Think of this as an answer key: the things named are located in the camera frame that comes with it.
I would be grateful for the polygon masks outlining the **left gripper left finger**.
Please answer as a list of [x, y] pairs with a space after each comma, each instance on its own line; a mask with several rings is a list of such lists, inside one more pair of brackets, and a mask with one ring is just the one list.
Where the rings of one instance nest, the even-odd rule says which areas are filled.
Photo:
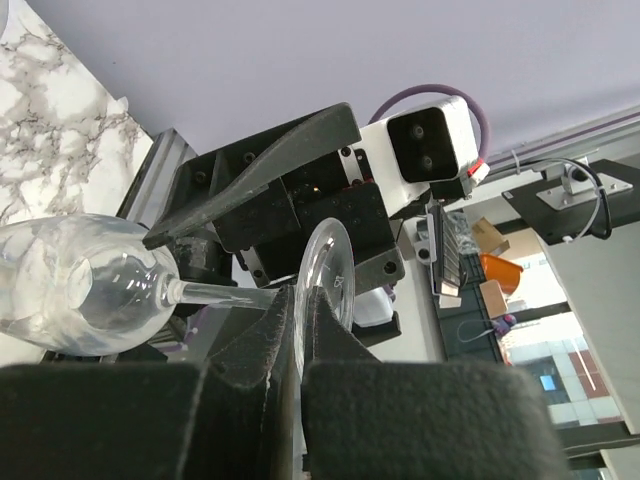
[[1, 372], [5, 479], [289, 479], [294, 294], [206, 363]]

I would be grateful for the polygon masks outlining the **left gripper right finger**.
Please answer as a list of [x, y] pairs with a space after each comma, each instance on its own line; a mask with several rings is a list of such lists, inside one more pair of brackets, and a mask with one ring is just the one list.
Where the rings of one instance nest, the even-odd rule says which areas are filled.
[[302, 423], [315, 479], [566, 479], [540, 387], [487, 363], [373, 357], [314, 289]]

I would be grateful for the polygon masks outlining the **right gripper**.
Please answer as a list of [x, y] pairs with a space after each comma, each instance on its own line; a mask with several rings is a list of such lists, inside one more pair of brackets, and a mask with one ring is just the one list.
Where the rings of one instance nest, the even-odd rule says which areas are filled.
[[221, 192], [156, 223], [143, 244], [154, 250], [174, 240], [188, 280], [230, 285], [237, 262], [256, 286], [269, 288], [297, 274], [313, 230], [335, 218], [351, 240], [355, 295], [395, 284], [405, 268], [380, 190], [372, 180], [348, 179], [335, 152], [360, 139], [348, 103], [311, 114]]

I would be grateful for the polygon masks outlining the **clear glass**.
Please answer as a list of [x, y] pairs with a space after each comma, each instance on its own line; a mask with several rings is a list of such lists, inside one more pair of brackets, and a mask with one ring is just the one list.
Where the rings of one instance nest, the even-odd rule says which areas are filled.
[[1, 229], [1, 331], [68, 356], [104, 357], [157, 334], [180, 304], [268, 309], [268, 289], [181, 279], [170, 250], [139, 224], [100, 214]]

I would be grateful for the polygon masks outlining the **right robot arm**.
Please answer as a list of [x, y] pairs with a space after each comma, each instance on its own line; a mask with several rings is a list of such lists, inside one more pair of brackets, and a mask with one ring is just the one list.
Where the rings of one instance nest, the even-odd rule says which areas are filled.
[[324, 108], [187, 160], [177, 168], [148, 246], [164, 245], [182, 278], [233, 285], [239, 262], [259, 287], [296, 275], [313, 230], [346, 228], [358, 295], [396, 283], [403, 261], [382, 189], [362, 169], [365, 151], [347, 103]]

